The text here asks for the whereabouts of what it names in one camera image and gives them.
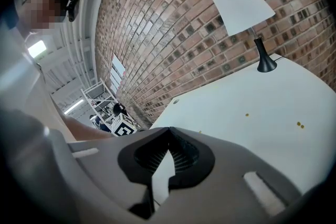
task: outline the white lampshade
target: white lampshade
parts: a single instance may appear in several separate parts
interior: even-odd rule
[[[229,36],[272,17],[275,12],[264,0],[213,0]]]

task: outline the ceiling light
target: ceiling light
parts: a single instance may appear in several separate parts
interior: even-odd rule
[[[32,45],[30,48],[28,48],[29,54],[35,58],[36,56],[38,56],[41,52],[45,51],[46,45],[44,45],[44,42],[42,40],[40,40],[39,42],[35,43],[34,45]]]
[[[79,100],[76,104],[74,104],[72,107],[70,107],[64,114],[68,114],[71,110],[73,110],[76,106],[78,106],[80,103],[82,103],[84,100]]]

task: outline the man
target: man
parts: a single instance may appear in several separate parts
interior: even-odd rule
[[[52,29],[66,17],[69,0],[25,0],[19,10],[12,5],[0,19],[0,104],[20,110],[59,130],[67,142],[109,138],[108,133],[65,116],[45,88],[41,68],[25,47],[30,35]]]

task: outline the ceiling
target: ceiling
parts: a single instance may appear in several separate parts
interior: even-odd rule
[[[18,9],[24,0],[14,0]],[[41,34],[31,35],[27,47],[42,40],[47,50],[36,60],[41,64],[47,90],[59,107],[66,111],[83,99],[81,89],[98,82],[94,53],[96,23],[101,0],[81,0],[80,13],[73,23],[67,18]],[[89,111],[83,102],[69,115],[80,118]]]

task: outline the gray plastic device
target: gray plastic device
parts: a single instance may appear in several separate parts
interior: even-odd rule
[[[12,113],[20,124],[12,124]],[[24,113],[1,115],[2,150],[14,177],[33,202],[62,222],[280,223],[304,199],[284,175],[244,147],[204,134],[156,128],[67,144],[60,132]],[[92,148],[97,152],[73,155]],[[155,211],[150,178],[167,150],[176,175],[169,180],[168,199]],[[255,186],[244,179],[250,172],[261,180]],[[258,190],[260,182],[267,188]],[[271,201],[266,207],[263,195]],[[267,206],[277,202],[284,208],[270,214]]]

